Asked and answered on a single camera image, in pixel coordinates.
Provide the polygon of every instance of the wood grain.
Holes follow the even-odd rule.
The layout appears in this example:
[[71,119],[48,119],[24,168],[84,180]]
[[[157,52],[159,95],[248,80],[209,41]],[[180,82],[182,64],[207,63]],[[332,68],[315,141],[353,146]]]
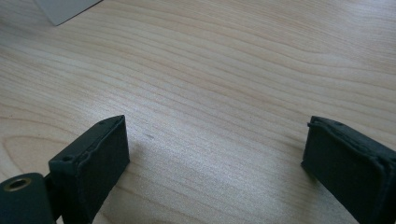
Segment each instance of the wood grain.
[[396,148],[396,2],[0,0],[0,181],[96,121],[132,162],[95,223],[356,223],[301,168],[310,116]]

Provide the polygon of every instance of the screw hole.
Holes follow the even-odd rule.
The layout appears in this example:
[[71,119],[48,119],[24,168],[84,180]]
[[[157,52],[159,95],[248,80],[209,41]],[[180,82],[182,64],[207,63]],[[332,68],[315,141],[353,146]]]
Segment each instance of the screw hole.
[[16,191],[23,189],[32,182],[31,178],[21,178],[12,181],[11,183],[4,186],[5,191]]
[[71,161],[74,159],[74,156],[65,156],[62,158],[62,161]]

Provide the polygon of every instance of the gray object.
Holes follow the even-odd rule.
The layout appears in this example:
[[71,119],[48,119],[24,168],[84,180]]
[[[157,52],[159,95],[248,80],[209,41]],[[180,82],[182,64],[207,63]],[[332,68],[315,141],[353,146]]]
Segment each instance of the gray object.
[[50,22],[59,25],[102,0],[35,0]]

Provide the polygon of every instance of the black plastic part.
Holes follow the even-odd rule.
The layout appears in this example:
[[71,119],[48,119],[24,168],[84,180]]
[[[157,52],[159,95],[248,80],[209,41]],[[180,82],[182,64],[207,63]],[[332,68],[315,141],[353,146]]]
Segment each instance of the black plastic part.
[[346,125],[308,123],[302,166],[361,224],[396,220],[396,152]]
[[0,185],[0,223],[54,223],[41,174],[18,175]]
[[50,179],[64,195],[64,223],[92,223],[128,163],[124,116],[96,123],[50,160]]

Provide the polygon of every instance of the table surface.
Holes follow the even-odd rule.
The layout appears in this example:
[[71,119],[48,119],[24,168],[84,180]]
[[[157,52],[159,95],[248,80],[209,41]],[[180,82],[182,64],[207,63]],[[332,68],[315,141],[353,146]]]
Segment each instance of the table surface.
[[396,148],[396,1],[0,1],[0,181],[101,119],[131,164],[94,223],[357,223],[300,166],[312,115]]

